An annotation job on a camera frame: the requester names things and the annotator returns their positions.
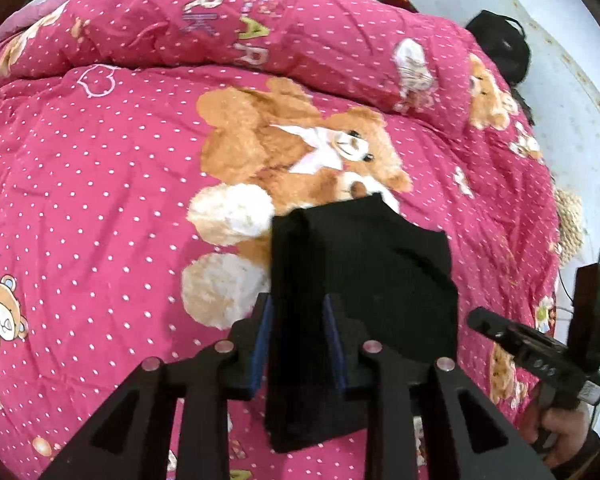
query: white floor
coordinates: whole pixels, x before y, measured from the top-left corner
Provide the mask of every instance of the white floor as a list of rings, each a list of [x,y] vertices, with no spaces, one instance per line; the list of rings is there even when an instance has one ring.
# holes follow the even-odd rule
[[[520,91],[534,110],[535,133],[558,186],[574,190],[584,204],[586,243],[562,272],[571,294],[576,268],[593,263],[600,246],[598,24],[580,0],[411,1],[421,12],[445,16],[460,25],[482,9],[516,17],[525,24],[533,55]],[[562,290],[557,304],[570,308]],[[558,313],[557,337],[562,340],[569,318],[567,312]],[[595,428],[600,434],[600,413]]]

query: bed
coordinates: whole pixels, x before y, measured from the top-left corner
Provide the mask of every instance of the bed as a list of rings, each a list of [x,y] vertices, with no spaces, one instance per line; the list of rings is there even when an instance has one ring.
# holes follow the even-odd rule
[[[267,290],[270,218],[356,182],[446,233],[458,362],[515,421],[534,380],[464,317],[482,305],[545,329],[557,215],[540,147],[467,31],[375,0],[43,0],[11,16],[1,462],[36,478],[143,358],[221,339]],[[265,394],[229,406],[236,478],[363,477],[364,432],[273,454]]]

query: metal screw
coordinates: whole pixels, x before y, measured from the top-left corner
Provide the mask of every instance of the metal screw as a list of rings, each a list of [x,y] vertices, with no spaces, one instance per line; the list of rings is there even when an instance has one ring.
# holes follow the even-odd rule
[[[145,372],[155,372],[160,368],[160,359],[157,357],[148,357],[142,361],[142,370]]]
[[[374,339],[370,339],[362,344],[362,348],[369,354],[378,354],[382,351],[382,343]]]
[[[222,339],[222,341],[218,341],[215,344],[214,348],[219,354],[228,354],[231,350],[234,349],[234,344],[228,339]]]
[[[441,357],[436,361],[436,365],[443,372],[450,372],[456,367],[455,361],[453,359],[450,359],[449,357]]]

